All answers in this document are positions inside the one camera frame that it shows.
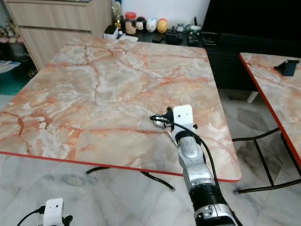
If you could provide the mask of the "silver metal spoon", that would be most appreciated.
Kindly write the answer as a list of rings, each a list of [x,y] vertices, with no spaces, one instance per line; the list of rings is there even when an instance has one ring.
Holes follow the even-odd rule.
[[[151,116],[150,120],[153,121],[155,125],[160,129],[164,129],[165,132],[169,135],[172,142],[174,143],[174,146],[176,147],[178,146],[177,142],[174,139],[174,136],[172,135],[172,131],[173,131],[173,129],[171,128],[172,124],[168,118],[164,118],[163,116],[156,114]]]

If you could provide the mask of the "black device box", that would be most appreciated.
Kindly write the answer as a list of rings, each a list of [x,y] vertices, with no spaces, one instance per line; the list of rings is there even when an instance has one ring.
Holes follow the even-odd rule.
[[[178,32],[167,32],[165,35],[166,43],[169,45],[180,45],[182,41],[179,39]]]

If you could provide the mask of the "white console leg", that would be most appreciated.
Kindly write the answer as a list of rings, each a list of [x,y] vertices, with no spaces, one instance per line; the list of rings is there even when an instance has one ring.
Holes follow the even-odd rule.
[[[249,97],[247,98],[247,103],[251,104],[253,103],[254,99],[256,99],[259,92],[250,92]]]

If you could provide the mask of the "yellow egg figure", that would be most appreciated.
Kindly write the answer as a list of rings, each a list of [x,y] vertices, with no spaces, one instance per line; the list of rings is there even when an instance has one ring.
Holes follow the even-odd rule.
[[[160,34],[165,34],[168,30],[168,21],[165,18],[159,19],[157,22],[157,32]]]

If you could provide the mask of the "green white gadget with antenna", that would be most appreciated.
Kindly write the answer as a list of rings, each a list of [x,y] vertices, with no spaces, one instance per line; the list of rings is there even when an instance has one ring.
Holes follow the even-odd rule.
[[[197,17],[194,17],[191,24],[187,26],[187,32],[198,36],[200,35],[201,30],[202,30],[202,26],[198,24]]]

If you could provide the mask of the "black and white egg figure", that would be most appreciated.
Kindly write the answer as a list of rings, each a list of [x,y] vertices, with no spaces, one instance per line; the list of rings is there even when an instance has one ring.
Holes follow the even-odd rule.
[[[143,32],[144,30],[146,30],[146,19],[144,17],[137,17],[136,28],[139,32]]]

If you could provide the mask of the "red lidded snack jar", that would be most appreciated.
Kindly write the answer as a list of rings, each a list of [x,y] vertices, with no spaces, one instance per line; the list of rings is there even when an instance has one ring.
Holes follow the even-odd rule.
[[[129,36],[135,36],[137,33],[137,15],[134,12],[125,13],[125,32]]]

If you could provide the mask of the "golden figurine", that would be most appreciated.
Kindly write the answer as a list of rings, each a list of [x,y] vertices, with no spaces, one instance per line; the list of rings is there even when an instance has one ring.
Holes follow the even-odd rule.
[[[112,21],[114,25],[121,30],[122,29],[122,2],[121,0],[114,0],[112,3]]]

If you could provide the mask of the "white papers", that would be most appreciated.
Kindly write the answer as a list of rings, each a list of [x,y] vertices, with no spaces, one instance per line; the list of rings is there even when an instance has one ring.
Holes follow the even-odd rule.
[[[8,73],[19,65],[21,65],[21,62],[0,61],[0,73]]]

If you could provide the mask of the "black television screen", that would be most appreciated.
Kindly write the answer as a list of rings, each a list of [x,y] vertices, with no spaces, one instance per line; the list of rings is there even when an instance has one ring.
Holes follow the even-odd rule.
[[[301,39],[301,0],[210,0],[202,31]]]

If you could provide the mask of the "dark green storage box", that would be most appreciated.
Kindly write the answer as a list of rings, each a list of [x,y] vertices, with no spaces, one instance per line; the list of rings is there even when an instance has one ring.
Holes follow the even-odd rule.
[[[0,94],[15,96],[32,79],[31,71],[35,69],[32,62],[21,62],[21,65],[8,73],[1,73]]]

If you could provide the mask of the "light wooden cabinet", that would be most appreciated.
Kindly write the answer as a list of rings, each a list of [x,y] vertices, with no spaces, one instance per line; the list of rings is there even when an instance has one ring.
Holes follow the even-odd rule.
[[[103,37],[114,0],[2,0],[41,70],[75,36]]]

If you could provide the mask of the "shelf of small toys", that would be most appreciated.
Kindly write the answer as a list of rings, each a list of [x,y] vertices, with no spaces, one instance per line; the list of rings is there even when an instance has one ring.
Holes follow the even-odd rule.
[[[0,43],[23,43],[21,34],[14,22],[11,19],[7,19],[6,22],[5,26],[0,26]]]

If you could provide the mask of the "black metal table leg frame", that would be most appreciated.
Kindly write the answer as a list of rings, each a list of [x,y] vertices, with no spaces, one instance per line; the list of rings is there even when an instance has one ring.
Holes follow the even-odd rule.
[[[110,169],[110,167],[94,167],[92,169],[87,170],[85,173],[87,175],[89,175],[92,172],[100,171],[100,170],[106,170],[106,169]],[[140,171],[140,173],[144,174],[144,176],[149,178],[149,179],[153,179],[154,181],[157,181],[157,182],[161,183],[162,185],[165,185],[168,189],[172,190],[172,192],[175,191],[175,188],[172,185],[170,185],[168,182],[164,181],[163,179],[157,178],[157,177],[151,175],[148,172]]]

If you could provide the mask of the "black folding table leg frame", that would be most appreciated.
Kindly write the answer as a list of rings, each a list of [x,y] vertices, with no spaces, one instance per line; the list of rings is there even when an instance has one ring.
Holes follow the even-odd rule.
[[[279,184],[279,185],[274,184],[274,180],[271,176],[271,173],[269,172],[267,162],[265,161],[262,150],[261,150],[261,148],[258,144],[258,140],[260,140],[260,138],[267,137],[267,136],[269,136],[273,133],[276,133],[278,131],[280,131],[280,128],[272,129],[272,130],[268,131],[267,133],[263,133],[263,134],[260,134],[258,136],[254,136],[254,137],[233,138],[233,140],[232,140],[233,142],[252,141],[254,143],[255,149],[256,149],[259,157],[260,157],[261,163],[262,163],[263,168],[265,170],[265,174],[267,175],[267,178],[269,180],[269,186],[257,187],[257,188],[247,188],[247,189],[242,189],[242,190],[234,190],[235,194],[246,194],[246,193],[252,193],[252,192],[260,192],[260,191],[264,191],[264,190],[277,190],[277,189],[283,189],[285,187],[290,187],[290,186],[301,184],[301,178],[300,179],[295,179],[295,180],[290,181],[290,182],[282,183],[282,184]],[[297,163],[297,160],[294,157],[294,153],[291,151],[290,147],[288,146],[288,144],[286,142],[286,139],[284,138],[284,132],[280,133],[280,137],[282,138],[282,141],[284,142],[284,146],[287,150],[287,153],[289,154],[290,158],[292,159],[292,162],[293,162],[298,174],[301,177],[301,167]]]

